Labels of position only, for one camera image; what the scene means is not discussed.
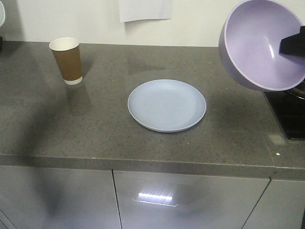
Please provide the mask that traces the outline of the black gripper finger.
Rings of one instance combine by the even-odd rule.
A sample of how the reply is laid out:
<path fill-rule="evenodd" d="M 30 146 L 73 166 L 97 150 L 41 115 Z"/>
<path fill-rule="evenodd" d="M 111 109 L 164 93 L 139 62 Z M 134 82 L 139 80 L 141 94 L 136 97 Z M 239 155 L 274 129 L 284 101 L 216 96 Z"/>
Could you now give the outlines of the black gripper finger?
<path fill-rule="evenodd" d="M 2 52 L 3 47 L 3 37 L 0 36 L 0 53 Z"/>
<path fill-rule="evenodd" d="M 301 26 L 299 33 L 283 38 L 279 52 L 286 55 L 305 56 L 305 27 Z"/>

